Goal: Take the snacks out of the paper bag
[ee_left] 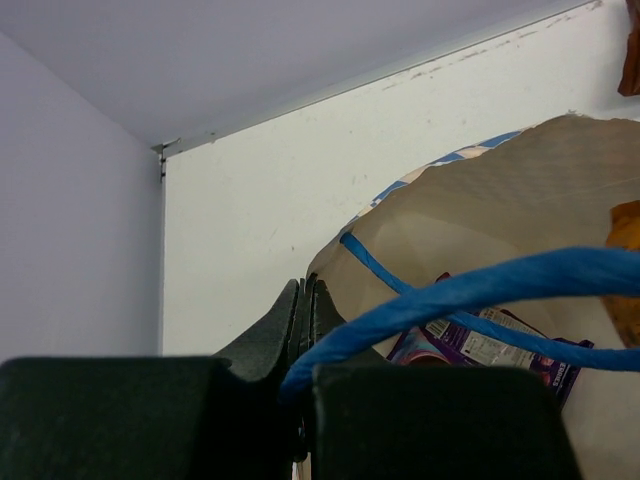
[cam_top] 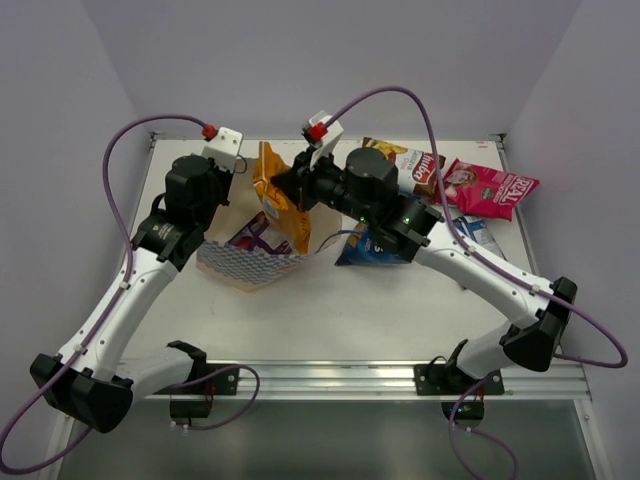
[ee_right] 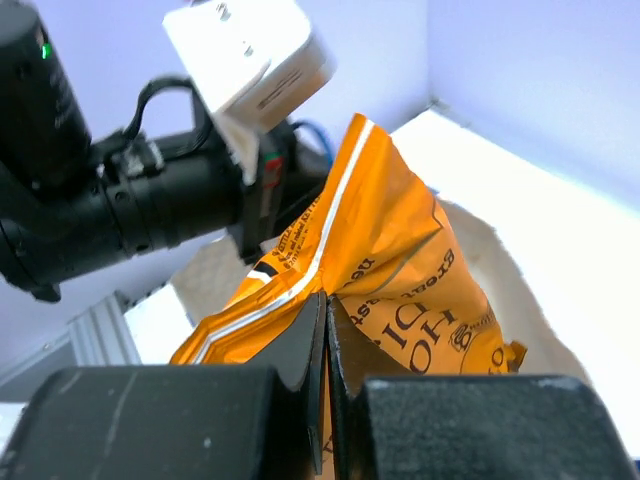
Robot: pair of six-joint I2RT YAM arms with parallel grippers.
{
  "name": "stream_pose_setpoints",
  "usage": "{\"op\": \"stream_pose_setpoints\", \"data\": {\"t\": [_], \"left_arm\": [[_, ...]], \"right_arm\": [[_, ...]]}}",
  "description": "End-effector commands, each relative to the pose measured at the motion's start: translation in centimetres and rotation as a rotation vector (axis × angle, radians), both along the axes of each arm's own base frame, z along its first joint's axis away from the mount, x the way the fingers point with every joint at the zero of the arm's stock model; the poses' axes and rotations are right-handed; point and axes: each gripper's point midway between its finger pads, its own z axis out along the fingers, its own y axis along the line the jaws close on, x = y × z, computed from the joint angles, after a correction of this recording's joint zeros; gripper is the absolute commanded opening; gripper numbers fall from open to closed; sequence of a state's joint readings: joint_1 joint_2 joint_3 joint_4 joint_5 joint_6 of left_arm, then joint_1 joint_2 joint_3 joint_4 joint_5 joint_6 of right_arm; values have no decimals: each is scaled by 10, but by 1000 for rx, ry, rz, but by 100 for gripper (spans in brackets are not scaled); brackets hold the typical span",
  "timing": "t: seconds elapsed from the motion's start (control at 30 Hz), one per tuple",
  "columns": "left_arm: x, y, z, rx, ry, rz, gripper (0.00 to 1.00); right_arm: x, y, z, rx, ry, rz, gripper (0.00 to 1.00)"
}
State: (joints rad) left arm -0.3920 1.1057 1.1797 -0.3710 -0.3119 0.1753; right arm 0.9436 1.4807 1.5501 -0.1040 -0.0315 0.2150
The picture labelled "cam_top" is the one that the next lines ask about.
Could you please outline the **orange snack packet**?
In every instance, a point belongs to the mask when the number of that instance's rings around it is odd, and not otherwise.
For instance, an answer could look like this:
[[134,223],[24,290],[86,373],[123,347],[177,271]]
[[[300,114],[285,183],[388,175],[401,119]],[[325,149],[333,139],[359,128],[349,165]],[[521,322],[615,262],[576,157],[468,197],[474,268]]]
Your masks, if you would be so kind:
[[254,190],[269,222],[285,235],[297,253],[307,255],[311,236],[310,215],[299,211],[284,191],[272,182],[288,169],[269,142],[259,143],[258,159],[253,170]]

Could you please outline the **blue patterned paper bag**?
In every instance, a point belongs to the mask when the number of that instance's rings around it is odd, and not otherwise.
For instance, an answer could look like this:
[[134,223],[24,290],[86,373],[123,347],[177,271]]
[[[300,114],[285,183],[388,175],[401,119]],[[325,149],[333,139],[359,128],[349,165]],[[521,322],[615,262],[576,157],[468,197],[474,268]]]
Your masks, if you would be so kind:
[[255,291],[289,274],[316,252],[335,244],[337,233],[342,229],[341,215],[319,204],[310,212],[311,237],[307,255],[295,250],[286,255],[268,255],[228,245],[227,242],[256,214],[264,212],[253,187],[255,164],[252,158],[238,163],[229,193],[230,204],[217,210],[196,254],[199,270],[245,292]]

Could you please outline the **blue Doritos chip bag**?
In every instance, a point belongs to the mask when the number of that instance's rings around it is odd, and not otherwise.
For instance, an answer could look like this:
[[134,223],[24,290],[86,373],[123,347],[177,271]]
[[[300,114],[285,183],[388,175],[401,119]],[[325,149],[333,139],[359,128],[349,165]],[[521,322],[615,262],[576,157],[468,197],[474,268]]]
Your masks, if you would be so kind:
[[364,223],[358,223],[348,235],[335,266],[402,265],[407,261],[379,247]]

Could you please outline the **brown cassava chips bag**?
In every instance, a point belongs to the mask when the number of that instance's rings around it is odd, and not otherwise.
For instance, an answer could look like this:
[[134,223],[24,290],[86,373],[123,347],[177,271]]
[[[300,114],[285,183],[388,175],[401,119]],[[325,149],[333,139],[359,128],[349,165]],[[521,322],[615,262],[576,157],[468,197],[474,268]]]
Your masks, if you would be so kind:
[[395,145],[383,140],[364,137],[362,146],[381,151],[398,169],[399,189],[406,194],[438,203],[436,162],[430,152]]

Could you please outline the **pink Real snack packet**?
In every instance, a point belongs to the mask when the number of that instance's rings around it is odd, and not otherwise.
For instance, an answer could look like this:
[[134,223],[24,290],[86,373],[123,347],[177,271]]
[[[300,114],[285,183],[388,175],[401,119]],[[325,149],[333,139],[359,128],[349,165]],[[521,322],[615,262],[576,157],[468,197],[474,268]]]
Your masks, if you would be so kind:
[[456,159],[444,175],[447,203],[465,215],[511,221],[537,179]]

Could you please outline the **blue white snack bag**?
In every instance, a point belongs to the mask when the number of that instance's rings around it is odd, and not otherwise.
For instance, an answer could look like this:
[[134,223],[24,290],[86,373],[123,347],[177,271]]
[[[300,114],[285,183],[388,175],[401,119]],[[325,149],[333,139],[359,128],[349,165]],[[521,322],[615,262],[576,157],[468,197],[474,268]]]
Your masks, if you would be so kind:
[[502,249],[482,218],[472,215],[462,215],[455,218],[453,224],[459,233],[467,240],[477,243],[502,259],[506,259]]

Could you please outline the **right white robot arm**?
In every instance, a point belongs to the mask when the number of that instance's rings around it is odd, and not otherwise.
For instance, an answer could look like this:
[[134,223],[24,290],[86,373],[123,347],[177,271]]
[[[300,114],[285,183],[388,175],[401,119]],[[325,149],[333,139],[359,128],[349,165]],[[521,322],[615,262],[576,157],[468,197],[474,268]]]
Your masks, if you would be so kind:
[[313,162],[314,153],[298,154],[271,184],[302,211],[322,203],[366,224],[385,252],[448,276],[506,317],[504,326],[461,341],[445,365],[428,373],[431,382],[464,393],[512,364],[549,369],[569,320],[565,305],[577,293],[574,282],[530,275],[460,237],[439,211],[400,192],[397,168],[378,150],[353,150],[344,168],[331,155]]

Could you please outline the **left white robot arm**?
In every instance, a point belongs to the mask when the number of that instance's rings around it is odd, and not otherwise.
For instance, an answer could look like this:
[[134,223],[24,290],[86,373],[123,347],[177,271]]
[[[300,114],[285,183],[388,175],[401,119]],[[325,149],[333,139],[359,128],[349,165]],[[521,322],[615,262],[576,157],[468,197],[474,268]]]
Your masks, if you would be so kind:
[[122,354],[160,293],[203,244],[216,210],[228,205],[234,169],[195,154],[172,163],[164,193],[139,224],[132,255],[99,305],[57,354],[32,362],[30,374],[50,406],[108,433],[148,395],[205,386],[206,354],[186,342],[172,341],[141,361],[125,362]]

